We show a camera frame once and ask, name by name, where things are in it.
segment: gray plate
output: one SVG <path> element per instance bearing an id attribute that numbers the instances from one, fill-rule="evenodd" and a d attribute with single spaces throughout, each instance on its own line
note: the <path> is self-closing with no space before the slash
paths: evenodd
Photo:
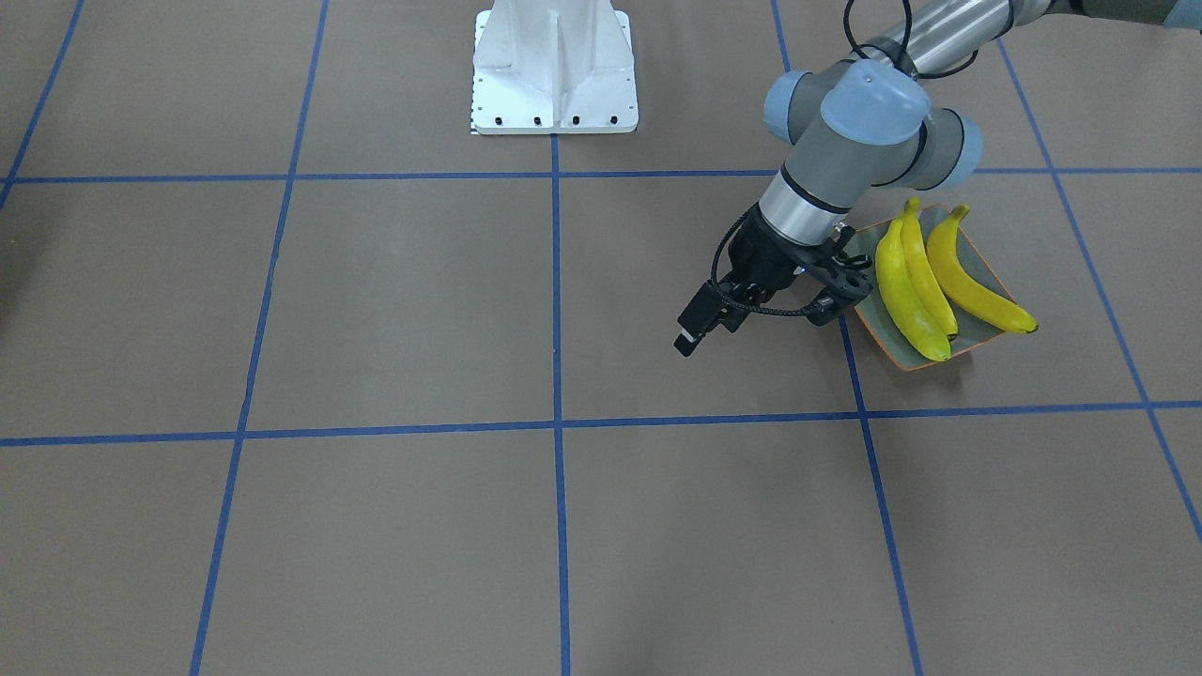
<path id="1" fill-rule="evenodd" d="M 947 209 L 942 206 L 927 207 L 918 214 L 918 223 L 922 225 L 923 238 L 930 235 L 932 229 L 939 225 L 947 218 Z M 856 233 L 851 243 L 847 244 L 847 254 L 876 254 L 876 244 L 880 243 L 881 238 L 888 231 L 889 221 L 879 223 L 871 227 L 865 227 Z M 972 241 L 964 235 L 964 230 L 960 230 L 960 237 L 958 242 L 957 250 L 960 257 L 960 265 L 964 266 L 964 272 L 969 273 L 972 279 L 980 281 L 984 287 L 989 289 L 995 293 L 1000 293 L 1011 301 L 1014 297 L 1006 290 L 994 274 L 989 263 L 984 261 L 981 256 L 981 251 L 972 245 Z M 868 278 L 876 286 L 876 268 L 868 269 Z M 957 357 L 968 352 L 969 350 L 976 349 L 989 340 L 993 340 L 998 336 L 1005 333 L 1000 328 L 992 326 L 981 321 L 980 319 L 970 315 L 963 309 L 958 308 L 952 303 L 952 312 L 956 313 L 956 321 L 959 324 L 960 333 L 952 340 L 952 357 Z M 856 306 L 856 314 L 868 327 L 868 332 L 873 334 L 876 339 L 876 344 L 885 350 L 889 360 L 893 361 L 902 370 L 916 370 L 920 368 L 926 368 L 932 366 L 934 362 L 927 357 L 918 354 L 910 343 L 898 330 L 897 325 L 893 324 L 893 318 L 889 316 L 888 310 L 885 309 L 885 302 L 881 301 L 881 295 L 876 291 L 871 296 L 862 301 Z"/>

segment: black bracket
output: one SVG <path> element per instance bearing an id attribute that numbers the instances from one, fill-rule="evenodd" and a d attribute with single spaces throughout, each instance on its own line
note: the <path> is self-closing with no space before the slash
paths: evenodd
<path id="1" fill-rule="evenodd" d="M 707 333 L 718 326 L 733 333 L 751 313 L 804 316 L 810 324 L 822 326 L 873 291 L 863 272 L 871 266 L 871 260 L 867 255 L 849 257 L 844 254 L 855 236 L 850 227 L 839 227 L 833 238 L 816 247 L 798 244 L 776 233 L 756 203 L 722 239 L 719 256 L 732 236 L 727 249 L 731 272 L 721 279 L 712 274 L 677 319 L 680 334 L 674 345 L 686 357 Z M 803 273 L 822 285 L 809 304 L 797 310 L 760 307 Z"/>

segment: banana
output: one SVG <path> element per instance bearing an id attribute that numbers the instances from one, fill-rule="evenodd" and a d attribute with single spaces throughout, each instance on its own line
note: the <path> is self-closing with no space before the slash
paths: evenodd
<path id="1" fill-rule="evenodd" d="M 939 286 L 957 306 L 982 321 L 1011 333 L 1034 332 L 1040 325 L 1030 313 L 978 284 L 960 266 L 956 244 L 960 221 L 968 213 L 968 204 L 956 207 L 927 238 L 927 256 Z"/>
<path id="2" fill-rule="evenodd" d="M 952 358 L 947 334 L 923 307 L 910 283 L 902 249 L 902 219 L 893 219 L 888 232 L 876 245 L 876 283 L 885 301 L 885 309 L 905 339 L 928 360 L 942 362 Z"/>
<path id="3" fill-rule="evenodd" d="M 918 224 L 921 204 L 917 197 L 910 197 L 902 210 L 902 249 L 905 253 L 905 267 L 923 307 L 947 339 L 954 340 L 959 326 L 956 322 L 956 314 L 952 313 L 952 306 L 947 303 L 944 290 L 935 280 L 935 273 L 930 271 L 930 261 L 927 260 L 927 248 L 922 243 L 922 225 Z"/>

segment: blue grid line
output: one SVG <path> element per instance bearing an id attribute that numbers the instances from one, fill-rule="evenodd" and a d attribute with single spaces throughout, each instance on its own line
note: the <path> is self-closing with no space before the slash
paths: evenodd
<path id="1" fill-rule="evenodd" d="M 772 0 L 773 19 L 776 24 L 776 35 L 780 38 L 780 60 L 785 71 L 790 70 L 789 45 L 785 41 L 784 26 L 780 22 L 780 11 L 776 0 Z M 876 462 L 876 446 L 873 443 L 873 431 L 869 417 L 865 415 L 864 392 L 859 383 L 859 370 L 856 368 L 856 351 L 851 344 L 851 333 L 847 331 L 847 318 L 839 318 L 839 332 L 843 336 L 844 355 L 847 360 L 847 376 L 851 379 L 851 390 L 856 398 L 856 417 L 859 420 L 859 432 L 864 441 L 864 452 L 868 456 L 868 468 L 873 475 L 873 490 L 876 494 L 876 509 L 880 512 L 881 529 L 885 534 L 885 547 L 888 551 L 889 568 L 893 571 L 893 587 L 897 589 L 898 607 L 902 611 L 902 623 L 905 627 L 906 645 L 910 648 L 910 663 L 915 676 L 923 676 L 922 656 L 918 651 L 918 638 L 914 628 L 914 618 L 910 613 L 910 600 L 905 591 L 905 576 L 902 573 L 902 562 L 898 557 L 897 539 L 893 535 L 893 520 L 889 517 L 889 505 L 885 497 L 885 484 L 881 480 L 880 466 Z"/>
<path id="2" fill-rule="evenodd" d="M 370 427 L 319 427 L 293 429 L 248 429 L 246 439 L 316 439 L 326 437 L 404 437 L 409 434 L 457 434 L 476 432 L 516 432 L 552 429 L 549 420 L 522 422 L 448 422 L 442 425 L 380 425 Z"/>
<path id="3" fill-rule="evenodd" d="M 1017 407 L 968 407 L 945 409 L 898 409 L 898 410 L 870 410 L 864 415 L 873 420 L 888 420 L 899 417 L 959 417 L 977 415 L 1036 415 L 1057 413 L 1094 413 L 1094 411 L 1119 411 L 1119 410 L 1143 410 L 1141 402 L 1106 402 L 1096 404 L 1040 404 Z"/>
<path id="4" fill-rule="evenodd" d="M 1154 409 L 1202 409 L 1202 399 L 1179 399 L 1174 402 L 1152 402 Z"/>
<path id="5" fill-rule="evenodd" d="M 772 20 L 776 24 L 776 45 L 780 47 L 780 60 L 785 66 L 785 72 L 793 70 L 793 65 L 789 59 L 789 41 L 785 40 L 785 25 L 780 20 L 780 4 L 776 0 L 770 0 L 772 2 Z"/>
<path id="6" fill-rule="evenodd" d="M 1057 173 L 1072 174 L 1189 174 L 1202 173 L 1202 167 L 1057 167 Z M 774 176 L 776 170 L 648 170 L 648 171 L 561 171 L 559 178 L 737 178 Z M 977 167 L 975 174 L 1049 174 L 1047 167 Z M 297 173 L 296 180 L 495 180 L 535 178 L 547 179 L 549 171 L 498 172 L 343 172 Z M 286 173 L 214 173 L 161 176 L 20 176 L 5 185 L 79 184 L 79 183 L 236 183 L 286 182 Z"/>
<path id="7" fill-rule="evenodd" d="M 703 178 L 774 176 L 776 170 L 644 170 L 644 171 L 565 171 L 560 178 Z"/>
<path id="8" fill-rule="evenodd" d="M 255 395 L 255 376 L 258 372 L 258 358 L 263 349 L 263 336 L 267 331 L 267 314 L 272 304 L 272 285 L 275 277 L 275 265 L 280 257 L 280 243 L 284 241 L 284 227 L 288 220 L 288 206 L 292 201 L 292 186 L 296 183 L 297 165 L 300 162 L 300 144 L 304 140 L 305 120 L 309 115 L 309 101 L 313 97 L 313 84 L 317 77 L 317 61 L 321 57 L 321 42 L 326 32 L 326 16 L 329 12 L 329 0 L 322 0 L 321 13 L 317 17 L 317 30 L 313 42 L 313 54 L 309 58 L 309 75 L 305 81 L 304 96 L 300 99 L 300 112 L 297 115 L 297 131 L 292 142 L 292 159 L 288 162 L 288 177 L 280 200 L 280 215 L 275 225 L 275 238 L 272 242 L 272 256 L 267 265 L 267 279 L 263 283 L 263 298 L 258 309 L 258 324 L 255 328 L 255 342 L 250 351 L 250 364 L 246 367 L 246 393 L 238 414 L 238 429 L 230 452 L 230 470 L 226 475 L 225 492 L 221 497 L 221 514 L 218 517 L 216 534 L 213 539 L 213 556 L 209 559 L 209 575 L 204 583 L 204 599 L 201 604 L 201 617 L 196 625 L 196 642 L 192 646 L 190 676 L 201 672 L 201 659 L 204 657 L 204 641 L 208 636 L 209 615 L 213 610 L 213 598 L 216 593 L 218 575 L 221 570 L 221 552 L 225 547 L 226 529 L 230 524 L 230 510 L 233 505 L 233 491 L 238 480 L 238 466 L 242 461 L 243 441 L 246 438 L 246 421 L 250 417 L 250 403 Z"/>
<path id="9" fill-rule="evenodd" d="M 596 429 L 600 427 L 676 427 L 688 425 L 746 425 L 755 422 L 822 422 L 831 420 L 856 420 L 856 411 L 834 413 L 779 413 L 750 415 L 694 415 L 662 417 L 594 417 L 565 420 L 566 429 Z"/>
<path id="10" fill-rule="evenodd" d="M 1001 38 L 998 40 L 998 49 L 1001 52 L 1001 59 L 1006 64 L 1006 70 L 1010 72 L 1010 79 L 1013 82 L 1014 90 L 1018 93 L 1018 100 L 1022 102 L 1023 111 L 1027 113 L 1027 120 L 1030 123 L 1031 131 L 1035 134 L 1035 141 L 1039 143 L 1040 153 L 1043 155 L 1043 161 L 1051 171 L 1052 182 L 1055 184 L 1057 194 L 1060 196 L 1060 203 L 1064 206 L 1065 214 L 1069 217 L 1069 225 L 1072 229 L 1072 235 L 1077 239 L 1077 247 L 1081 249 L 1081 255 L 1085 260 L 1085 267 L 1089 269 L 1090 278 L 1093 278 L 1094 287 L 1097 290 L 1097 296 L 1102 301 L 1102 308 L 1106 310 L 1106 318 L 1111 322 L 1114 338 L 1118 340 L 1119 349 L 1123 351 L 1123 358 L 1126 361 L 1127 369 L 1131 372 L 1131 379 L 1135 381 L 1136 390 L 1139 392 L 1139 401 L 1143 403 L 1143 408 L 1148 415 L 1148 422 L 1152 423 L 1152 429 L 1156 435 L 1156 441 L 1160 444 L 1160 451 L 1165 456 L 1165 462 L 1168 464 L 1168 470 L 1173 476 L 1173 482 L 1177 484 L 1177 491 L 1182 497 L 1182 503 L 1185 505 L 1185 511 L 1190 517 L 1190 522 L 1194 524 L 1194 533 L 1197 535 L 1198 541 L 1202 541 L 1202 520 L 1198 518 L 1194 499 L 1190 497 L 1190 492 L 1185 486 L 1185 480 L 1182 476 L 1180 468 L 1177 466 L 1177 458 L 1173 457 L 1173 451 L 1168 446 L 1168 440 L 1165 438 L 1165 433 L 1160 428 L 1160 420 L 1156 417 L 1156 410 L 1152 405 L 1148 391 L 1143 385 L 1143 378 L 1139 375 L 1139 369 L 1136 368 L 1135 357 L 1131 355 L 1131 349 L 1127 346 L 1126 338 L 1123 336 L 1123 328 L 1119 326 L 1118 315 L 1114 314 L 1114 308 L 1111 304 L 1109 296 L 1106 293 L 1106 287 L 1102 285 L 1101 274 L 1099 274 L 1097 266 L 1094 265 L 1094 259 L 1089 253 L 1089 247 L 1085 244 L 1085 237 L 1081 231 L 1081 225 L 1077 223 L 1077 215 L 1072 210 L 1072 203 L 1069 201 L 1069 194 L 1065 191 L 1064 183 L 1060 180 L 1059 170 L 1057 170 L 1055 164 L 1052 161 L 1052 154 L 1048 152 L 1047 143 L 1043 141 L 1043 134 L 1040 132 L 1040 125 L 1035 120 L 1035 112 L 1031 109 L 1031 105 L 1027 100 L 1027 94 L 1023 91 L 1023 85 L 1018 79 L 1018 71 L 1014 70 L 1014 64 L 1010 60 L 1010 54 L 1006 52 L 1006 46 L 1002 43 Z"/>
<path id="11" fill-rule="evenodd" d="M 60 183 L 226 183 L 239 180 L 287 180 L 285 173 L 213 173 L 163 176 L 35 176 L 13 180 L 18 185 Z"/>
<path id="12" fill-rule="evenodd" d="M 17 172 L 20 171 L 20 164 L 25 160 L 25 153 L 29 150 L 29 142 L 34 140 L 34 131 L 37 130 L 37 121 L 42 118 L 42 111 L 46 108 L 46 101 L 50 97 L 50 90 L 54 89 L 54 82 L 59 78 L 59 70 L 63 67 L 63 61 L 67 57 L 67 49 L 71 47 L 71 38 L 75 37 L 76 26 L 79 25 L 79 14 L 82 12 L 83 0 L 76 0 L 75 12 L 71 13 L 71 20 L 67 23 L 67 31 L 63 36 L 63 43 L 59 46 L 59 53 L 54 57 L 54 65 L 50 66 L 50 75 L 46 78 L 46 87 L 42 88 L 42 95 L 38 96 L 37 106 L 34 107 L 34 114 L 30 115 L 29 125 L 25 126 L 25 136 L 20 140 L 20 147 L 17 148 L 17 156 L 13 158 L 12 167 L 8 168 L 8 177 L 4 182 L 4 188 L 0 189 L 0 209 L 2 209 L 5 202 L 8 201 L 8 192 L 12 191 Z"/>
<path id="13" fill-rule="evenodd" d="M 559 670 L 572 674 L 571 588 L 567 570 L 567 479 L 564 472 L 563 295 L 560 274 L 559 136 L 551 136 L 552 401 L 555 433 L 555 523 L 559 545 Z"/>
<path id="14" fill-rule="evenodd" d="M 0 449 L 28 446 L 99 446 L 106 444 L 156 444 L 168 441 L 232 441 L 234 432 L 168 432 L 149 434 L 82 434 L 77 437 L 8 437 Z"/>
<path id="15" fill-rule="evenodd" d="M 1202 167 L 1054 167 L 1055 173 L 1202 173 Z"/>
<path id="16" fill-rule="evenodd" d="M 1152 402 L 1152 407 L 1161 410 L 1202 409 L 1200 399 L 1174 399 Z M 939 419 L 960 416 L 989 415 L 1048 415 L 1105 413 L 1124 410 L 1143 410 L 1142 402 L 1102 402 L 1093 404 L 1042 404 L 1011 407 L 965 407 L 938 409 L 865 409 L 863 416 L 869 420 L 891 419 Z M 783 414 L 745 414 L 745 415 L 695 415 L 695 416 L 653 416 L 653 417 L 593 417 L 555 422 L 554 420 L 526 420 L 517 422 L 448 422 L 434 425 L 380 425 L 364 427 L 296 427 L 276 429 L 246 429 L 242 432 L 245 439 L 315 439 L 329 437 L 381 437 L 409 434 L 456 434 L 478 432 L 514 432 L 525 429 L 596 429 L 606 427 L 680 427 L 692 425 L 749 425 L 762 422 L 826 422 L 839 420 L 859 420 L 859 411 L 813 411 Z M 151 444 L 172 441 L 231 441 L 239 435 L 237 431 L 228 432 L 169 432 L 143 434 L 90 434 L 55 437 L 5 437 L 0 438 L 0 447 L 25 446 L 72 446 L 106 444 Z"/>
<path id="17" fill-rule="evenodd" d="M 429 171 L 429 172 L 347 172 L 298 173 L 297 180 L 480 180 L 512 178 L 551 178 L 548 171 Z"/>

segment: grid square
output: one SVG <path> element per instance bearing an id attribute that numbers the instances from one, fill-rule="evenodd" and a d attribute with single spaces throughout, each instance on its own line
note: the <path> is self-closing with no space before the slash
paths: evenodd
<path id="1" fill-rule="evenodd" d="M 614 7 L 630 14 L 638 130 L 565 136 L 564 170 L 780 166 L 789 146 L 763 126 L 763 97 L 783 72 L 769 2 L 629 1 Z"/>
<path id="2" fill-rule="evenodd" d="M 1202 409 L 1156 411 L 1160 429 L 1165 433 L 1173 459 L 1182 473 L 1194 508 L 1202 506 Z"/>
<path id="3" fill-rule="evenodd" d="M 871 191 L 855 225 L 886 220 L 904 191 Z M 852 319 L 864 399 L 870 409 L 1137 402 L 1118 340 L 1049 176 L 974 176 L 959 188 L 922 194 L 923 204 L 968 203 L 964 231 L 1040 322 L 918 372 L 893 366 Z"/>
<path id="4" fill-rule="evenodd" d="M 1202 398 L 1202 173 L 1060 179 L 1148 396 Z"/>
<path id="5" fill-rule="evenodd" d="M 317 2 L 90 0 L 23 176 L 287 171 Z"/>
<path id="6" fill-rule="evenodd" d="M 474 24 L 490 6 L 332 2 L 302 170 L 549 171 L 546 137 L 470 132 Z"/>
<path id="7" fill-rule="evenodd" d="M 910 672 L 858 423 L 565 437 L 573 674 Z"/>
<path id="8" fill-rule="evenodd" d="M 8 167 L 17 158 L 75 5 L 75 0 L 0 5 L 0 173 L 4 176 L 8 176 Z"/>
<path id="9" fill-rule="evenodd" d="M 0 435 L 237 426 L 280 191 L 18 185 L 0 212 Z"/>
<path id="10" fill-rule="evenodd" d="M 1197 674 L 1198 541 L 1143 411 L 874 421 L 929 674 Z"/>
<path id="11" fill-rule="evenodd" d="M 688 360 L 672 348 L 676 319 L 708 278 L 722 232 L 767 183 L 563 182 L 565 416 L 856 409 L 837 326 L 751 316 L 733 336 L 710 333 Z M 769 304 L 798 308 L 817 291 L 808 280 L 795 287 Z"/>
<path id="12" fill-rule="evenodd" d="M 300 182 L 252 428 L 548 420 L 547 180 Z"/>
<path id="13" fill-rule="evenodd" d="M 558 674 L 553 449 L 248 441 L 204 674 Z"/>
<path id="14" fill-rule="evenodd" d="M 0 450 L 0 672 L 179 674 L 230 444 Z"/>
<path id="15" fill-rule="evenodd" d="M 844 0 L 780 2 L 793 69 L 822 72 L 847 57 L 851 48 L 841 30 L 845 4 Z M 852 28 L 859 41 L 867 41 L 902 22 L 903 17 L 898 2 L 861 2 L 852 14 Z M 922 84 L 930 95 L 932 106 L 952 108 L 981 128 L 984 136 L 982 167 L 1046 166 L 996 45 L 983 46 L 968 70 L 947 78 L 922 81 Z"/>
<path id="16" fill-rule="evenodd" d="M 1198 166 L 1196 31 L 1049 16 L 1004 42 L 1057 166 Z"/>

